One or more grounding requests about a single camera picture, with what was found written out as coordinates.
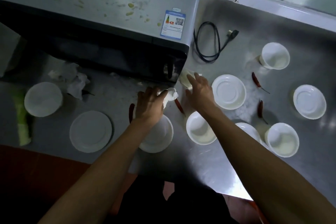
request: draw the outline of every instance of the power cord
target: power cord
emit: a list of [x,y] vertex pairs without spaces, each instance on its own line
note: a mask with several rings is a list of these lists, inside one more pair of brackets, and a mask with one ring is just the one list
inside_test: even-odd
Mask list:
[[[216,35],[217,35],[217,40],[218,40],[218,52],[217,52],[215,55],[211,55],[211,56],[203,55],[203,54],[200,52],[199,48],[198,48],[198,35],[199,35],[199,32],[200,32],[201,28],[202,28],[204,25],[210,25],[210,26],[212,26],[213,29],[215,30]],[[226,35],[226,36],[227,36],[227,39],[226,39],[226,41],[225,41],[223,47],[221,48],[221,40],[219,39],[219,33],[218,33],[218,29],[217,29],[216,25],[213,24],[213,23],[210,22],[210,21],[203,22],[203,23],[200,25],[200,27],[199,27],[199,29],[198,29],[198,31],[197,31],[197,35],[195,34],[195,30],[194,30],[194,42],[195,42],[196,52],[197,52],[198,56],[199,56],[200,59],[203,60],[205,63],[213,63],[213,62],[215,62],[215,61],[218,59],[218,57],[219,57],[220,53],[222,52],[222,50],[225,48],[225,46],[226,46],[229,42],[231,42],[233,39],[235,39],[235,37],[238,35],[238,33],[239,33],[239,31],[237,31],[237,30],[234,30],[234,31],[229,30],[229,32],[228,32],[227,35]]]

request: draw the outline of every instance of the person's right hand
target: person's right hand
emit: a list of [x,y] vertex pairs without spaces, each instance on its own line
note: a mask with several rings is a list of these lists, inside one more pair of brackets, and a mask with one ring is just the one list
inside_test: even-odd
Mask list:
[[215,106],[212,87],[209,86],[208,80],[198,73],[195,73],[195,79],[189,74],[187,78],[192,85],[192,93],[190,90],[185,90],[185,93],[191,106],[199,113]]

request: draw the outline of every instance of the black pants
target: black pants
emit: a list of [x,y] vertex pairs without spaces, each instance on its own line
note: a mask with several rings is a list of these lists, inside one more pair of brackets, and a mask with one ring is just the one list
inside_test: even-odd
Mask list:
[[118,218],[153,220],[159,223],[180,218],[206,218],[217,219],[221,223],[237,223],[231,218],[224,197],[211,188],[175,183],[175,192],[166,201],[162,194],[163,186],[163,180],[138,176],[124,194]]

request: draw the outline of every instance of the qr code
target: qr code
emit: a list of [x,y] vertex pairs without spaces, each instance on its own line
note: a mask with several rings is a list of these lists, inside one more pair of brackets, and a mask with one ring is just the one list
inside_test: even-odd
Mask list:
[[183,26],[184,19],[176,18],[175,25]]

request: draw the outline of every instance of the bowl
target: bowl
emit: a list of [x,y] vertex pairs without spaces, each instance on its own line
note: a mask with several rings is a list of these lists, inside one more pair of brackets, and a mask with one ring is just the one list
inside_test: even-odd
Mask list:
[[24,97],[24,107],[32,116],[45,117],[56,112],[63,103],[60,88],[51,82],[32,86]]
[[231,74],[217,77],[212,83],[215,102],[227,110],[234,110],[243,105],[246,88],[241,80]]
[[261,142],[261,138],[260,138],[258,131],[254,127],[252,127],[250,124],[239,122],[239,123],[236,123],[236,125],[240,127],[242,130],[244,130],[254,140],[256,140],[259,143]]
[[192,141],[200,145],[211,144],[217,139],[210,125],[198,112],[193,112],[189,116],[187,133]]
[[327,109],[326,99],[322,92],[312,85],[301,85],[293,95],[296,110],[305,118],[315,120],[321,118]]
[[288,158],[299,149],[299,136],[286,123],[276,123],[265,133],[265,142],[280,157]]
[[166,149],[173,140],[174,129],[170,119],[163,115],[150,130],[139,148],[148,153],[158,153]]
[[268,43],[262,49],[260,63],[268,69],[284,69],[290,61],[289,52],[282,44]]

